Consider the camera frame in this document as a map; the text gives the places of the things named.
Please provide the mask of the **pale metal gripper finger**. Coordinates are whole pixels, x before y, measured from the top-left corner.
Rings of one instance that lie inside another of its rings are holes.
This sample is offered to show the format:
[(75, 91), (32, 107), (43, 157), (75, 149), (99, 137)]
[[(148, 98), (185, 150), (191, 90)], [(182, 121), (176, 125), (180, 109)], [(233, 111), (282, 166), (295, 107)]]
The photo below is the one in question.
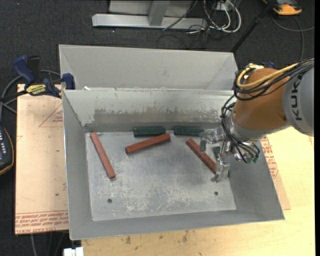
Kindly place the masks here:
[(215, 174), (212, 177), (213, 182), (220, 182), (228, 177), (230, 163), (227, 160), (226, 156), (220, 156), (215, 161)]
[(223, 131), (221, 128), (205, 129), (203, 132), (199, 133), (199, 137), (199, 150), (205, 152), (207, 144), (216, 144), (223, 140)]

